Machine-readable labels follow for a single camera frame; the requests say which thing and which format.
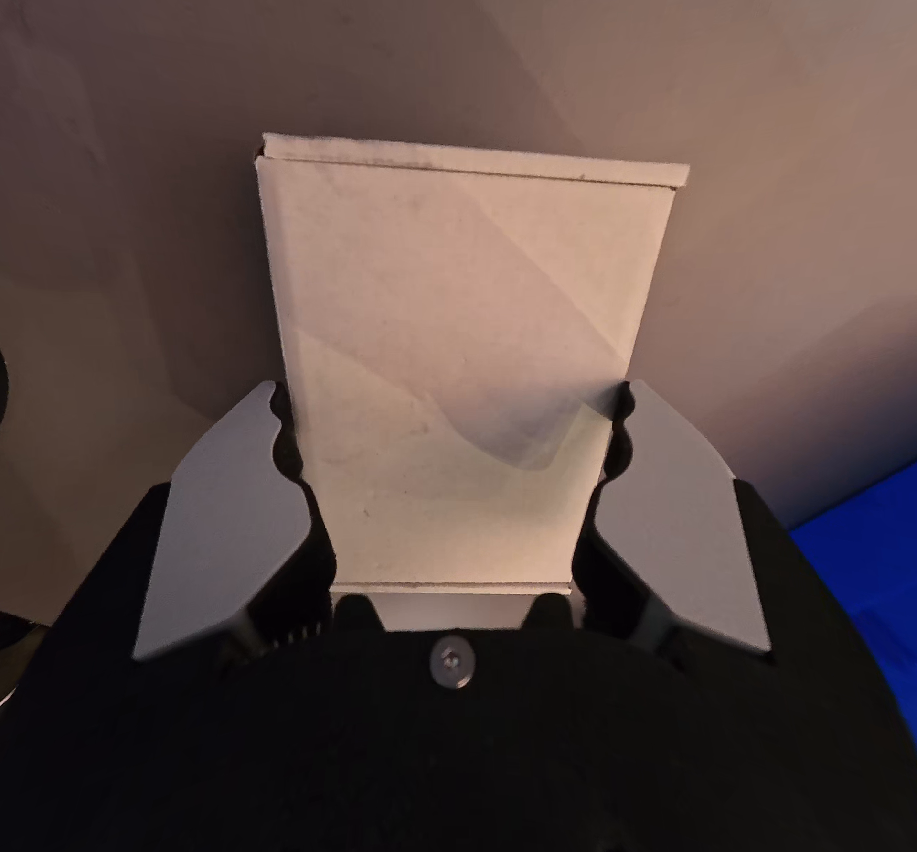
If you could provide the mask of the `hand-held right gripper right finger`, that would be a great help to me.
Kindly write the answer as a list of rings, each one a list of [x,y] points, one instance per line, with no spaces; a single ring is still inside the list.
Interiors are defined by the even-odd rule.
[[[687,419],[626,382],[572,557],[584,627],[651,652],[680,629],[770,652],[735,483]]]

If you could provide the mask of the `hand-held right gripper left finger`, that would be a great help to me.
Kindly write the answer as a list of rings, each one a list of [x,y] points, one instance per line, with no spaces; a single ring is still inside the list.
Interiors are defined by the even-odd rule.
[[[290,395],[262,382],[171,476],[133,658],[216,634],[250,653],[317,635],[336,572]]]

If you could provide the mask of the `blue plastic bin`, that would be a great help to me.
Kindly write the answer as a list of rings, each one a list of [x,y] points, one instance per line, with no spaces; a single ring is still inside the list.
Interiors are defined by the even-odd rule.
[[[791,531],[907,706],[916,687],[916,464]]]

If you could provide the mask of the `white cardboard box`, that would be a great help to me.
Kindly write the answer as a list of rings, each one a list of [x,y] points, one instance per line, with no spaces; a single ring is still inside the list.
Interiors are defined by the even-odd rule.
[[[395,631],[568,595],[683,163],[264,133],[304,475]]]

